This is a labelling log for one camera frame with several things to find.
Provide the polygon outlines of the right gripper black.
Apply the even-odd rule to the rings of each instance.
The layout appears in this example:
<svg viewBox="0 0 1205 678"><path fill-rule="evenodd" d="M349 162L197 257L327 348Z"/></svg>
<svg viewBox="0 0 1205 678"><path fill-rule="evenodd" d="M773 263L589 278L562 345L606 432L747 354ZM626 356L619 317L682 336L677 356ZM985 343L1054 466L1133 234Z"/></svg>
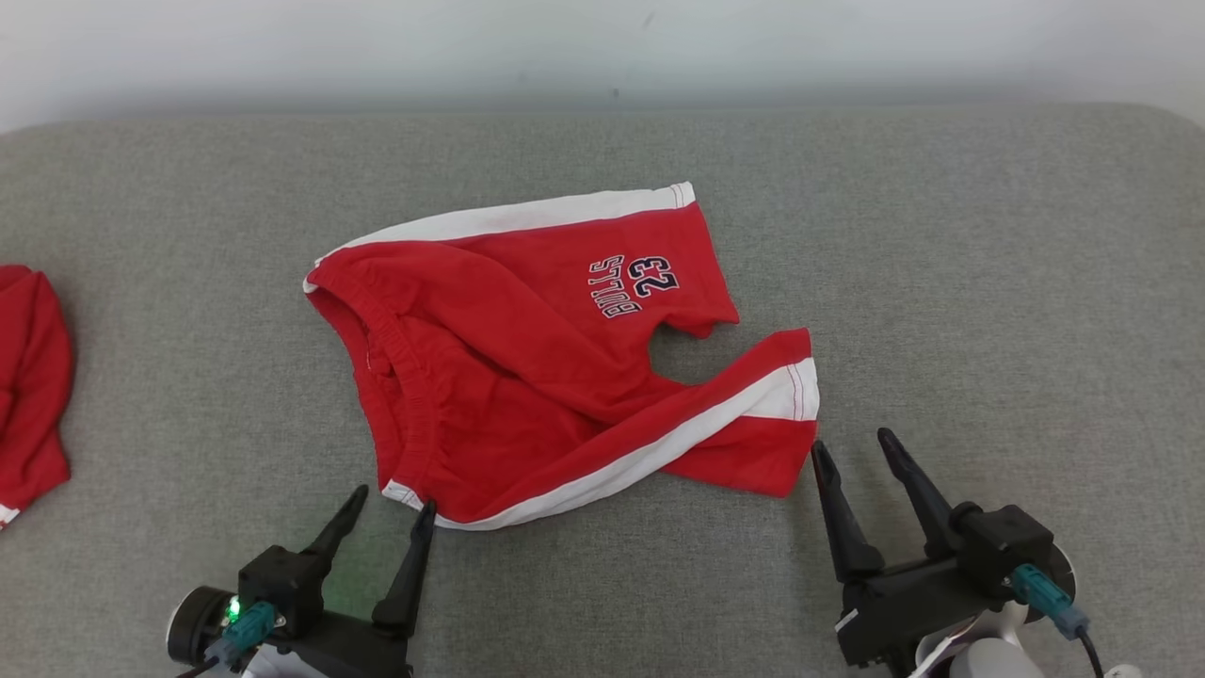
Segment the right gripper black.
<svg viewBox="0 0 1205 678"><path fill-rule="evenodd" d="M911 672L925 636L1003 609L1000 589L983 589L952 558L958 536L950 527L952 507L937 485L889 428L876 437L892 476L909 494L925 537L925 558L884 568L884 558L862 533L844 494L841 474L825 442L811 447L819 506L825 518L831 568L844 584L844 617L836 636L851 667L883 664L890 672Z"/></svg>

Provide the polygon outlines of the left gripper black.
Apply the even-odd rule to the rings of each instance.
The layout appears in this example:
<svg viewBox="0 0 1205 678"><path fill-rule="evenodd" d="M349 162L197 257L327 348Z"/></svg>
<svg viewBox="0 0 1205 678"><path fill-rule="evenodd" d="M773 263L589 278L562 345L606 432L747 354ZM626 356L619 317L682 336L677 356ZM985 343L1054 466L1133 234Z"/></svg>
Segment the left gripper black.
<svg viewBox="0 0 1205 678"><path fill-rule="evenodd" d="M359 485L310 546L302 558L327 566L336 558L345 537L355 527L369 496ZM437 505L427 502L410 529L410 544L387 596L374 608L374 621L335 612L321 615L313 627L296 638L274 635L274 652L290 677L413 677L408 662L408 635L416 632L421 597L427 580L435 532Z"/></svg>

